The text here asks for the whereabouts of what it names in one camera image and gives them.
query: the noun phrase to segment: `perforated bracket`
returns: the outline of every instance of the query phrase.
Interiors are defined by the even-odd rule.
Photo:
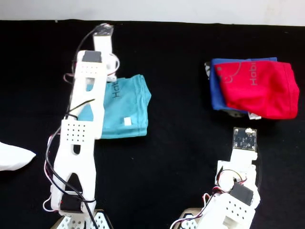
[[[80,51],[79,55],[84,55],[85,51]],[[82,62],[78,61],[75,71],[75,81],[72,92],[70,108],[77,107],[79,104],[88,100],[93,113],[94,127],[91,131],[94,132],[94,138],[100,139],[102,135],[102,127],[104,121],[104,96],[107,82],[106,65],[100,62]],[[71,111],[72,115],[78,116],[83,106]]]
[[[226,228],[249,229],[255,210],[228,193],[213,197],[203,212],[198,229]]]
[[[54,162],[55,171],[65,181],[69,180],[72,173],[78,176],[82,187],[82,195],[86,200],[93,200],[95,193],[96,171],[93,156],[93,129],[93,122],[63,119],[61,121],[60,145]],[[80,146],[79,152],[74,151],[75,145]],[[53,179],[58,186],[65,189],[65,185],[55,176]],[[54,185],[51,186],[51,191],[51,207],[60,211],[59,205],[62,193]],[[93,212],[95,202],[88,203],[88,205]]]
[[[99,229],[111,229],[107,223],[106,217],[102,212],[96,213],[94,220]],[[65,216],[58,224],[56,229],[83,229],[83,219]],[[91,223],[90,229],[95,229],[93,223]]]

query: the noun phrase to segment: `cloth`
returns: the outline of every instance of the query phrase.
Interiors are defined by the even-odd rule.
[[[297,115],[299,88],[291,65],[273,61],[216,64],[228,107],[270,119]]]
[[[123,138],[145,136],[147,134],[147,106],[151,98],[142,75],[119,78],[107,83],[104,98],[104,123],[101,138]],[[78,120],[92,121],[90,105],[81,111]]]
[[[210,75],[209,75],[209,82],[210,82],[210,91],[211,91],[211,100],[212,100],[212,107],[214,110],[233,110],[233,108],[226,106],[223,93],[221,91],[219,85],[219,79],[216,75],[214,66],[220,63],[227,63],[227,62],[245,62],[245,61],[277,61],[276,57],[270,58],[260,58],[260,59],[212,59],[211,60],[211,68],[210,68]]]
[[[0,171],[20,169],[35,156],[30,150],[0,142]]]

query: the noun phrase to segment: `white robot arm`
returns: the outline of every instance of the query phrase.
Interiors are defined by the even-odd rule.
[[[51,208],[66,216],[57,227],[60,229],[97,229],[100,226],[97,220],[92,222],[96,205],[93,152],[95,139],[102,135],[106,82],[116,81],[115,72],[119,67],[112,53],[112,31],[113,27],[108,24],[98,26],[92,31],[95,51],[78,52],[69,110],[48,142],[45,172],[51,182]],[[91,107],[93,120],[78,121],[86,105]],[[52,165],[49,149],[57,134],[60,134],[60,144]],[[78,189],[68,183],[72,174],[79,180],[81,187]],[[106,220],[99,220],[99,223],[110,228],[105,227]]]
[[[256,137],[254,129],[234,128],[231,159],[218,161],[212,195],[204,194],[204,207],[187,209],[171,229],[250,228],[260,203],[256,166],[252,165],[257,159]]]

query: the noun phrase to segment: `black fabric background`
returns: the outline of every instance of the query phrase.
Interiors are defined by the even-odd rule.
[[[62,75],[70,72],[82,37],[98,23],[0,22],[0,141],[37,154],[19,171],[0,172],[1,228],[47,229],[59,218],[41,207],[50,194],[44,152],[68,105],[71,86]],[[118,76],[143,74],[152,93],[146,137],[95,144],[97,208],[114,227],[168,229],[184,209],[202,206],[217,160],[230,158],[233,127],[250,126],[259,131],[264,171],[262,202],[251,228],[304,228],[305,29],[112,23]],[[91,40],[83,47],[92,48]],[[249,121],[212,110],[204,61],[272,56],[291,63],[295,72],[296,119]]]

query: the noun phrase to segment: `white label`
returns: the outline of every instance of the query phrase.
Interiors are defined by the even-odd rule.
[[[124,124],[125,125],[132,125],[132,119],[130,117],[124,118]]]

